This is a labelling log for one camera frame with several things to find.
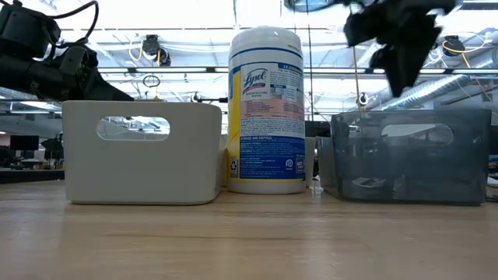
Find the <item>desk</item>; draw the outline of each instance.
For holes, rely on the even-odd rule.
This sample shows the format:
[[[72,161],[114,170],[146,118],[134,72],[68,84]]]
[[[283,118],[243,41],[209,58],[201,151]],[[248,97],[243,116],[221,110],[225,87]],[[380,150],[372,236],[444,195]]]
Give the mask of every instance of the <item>desk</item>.
[[[496,279],[498,204],[85,206],[63,183],[0,186],[0,279]]]
[[[0,170],[0,185],[42,180],[64,180],[64,170]]]

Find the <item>blue label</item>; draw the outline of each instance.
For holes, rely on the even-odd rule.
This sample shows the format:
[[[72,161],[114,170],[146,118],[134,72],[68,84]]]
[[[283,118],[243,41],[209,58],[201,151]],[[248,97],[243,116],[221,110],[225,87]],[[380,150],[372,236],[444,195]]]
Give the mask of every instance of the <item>blue label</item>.
[[[240,178],[304,180],[304,139],[283,136],[241,137]]]
[[[301,71],[301,69],[297,68],[294,65],[290,65],[290,64],[286,64],[286,63],[279,63],[279,68],[303,74],[303,72]]]

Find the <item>computer monitor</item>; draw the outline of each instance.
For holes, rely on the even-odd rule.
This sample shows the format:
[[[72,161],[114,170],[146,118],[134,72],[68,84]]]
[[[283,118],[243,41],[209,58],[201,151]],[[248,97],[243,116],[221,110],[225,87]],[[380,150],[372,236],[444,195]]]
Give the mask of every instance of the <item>computer monitor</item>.
[[[16,151],[37,151],[40,137],[37,135],[10,135],[10,149]]]

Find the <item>recycling symbol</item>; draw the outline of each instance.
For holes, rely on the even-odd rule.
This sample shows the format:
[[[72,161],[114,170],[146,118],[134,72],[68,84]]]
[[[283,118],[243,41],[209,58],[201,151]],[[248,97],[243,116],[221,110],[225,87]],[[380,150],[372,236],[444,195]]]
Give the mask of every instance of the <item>recycling symbol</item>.
[[[238,177],[238,172],[237,172],[237,158],[232,158],[232,161],[230,163],[230,175],[231,177]]]

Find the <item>pipe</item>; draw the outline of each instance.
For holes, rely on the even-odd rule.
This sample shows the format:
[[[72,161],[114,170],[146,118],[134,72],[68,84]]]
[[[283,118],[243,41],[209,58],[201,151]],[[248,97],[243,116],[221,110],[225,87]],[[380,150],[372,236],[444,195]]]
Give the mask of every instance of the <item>pipe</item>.
[[[474,68],[498,68],[498,49],[494,48],[472,60]],[[391,100],[381,110],[395,110],[399,107],[412,107],[466,86],[471,82],[469,75],[451,75],[437,81],[424,82],[403,93],[401,98]]]

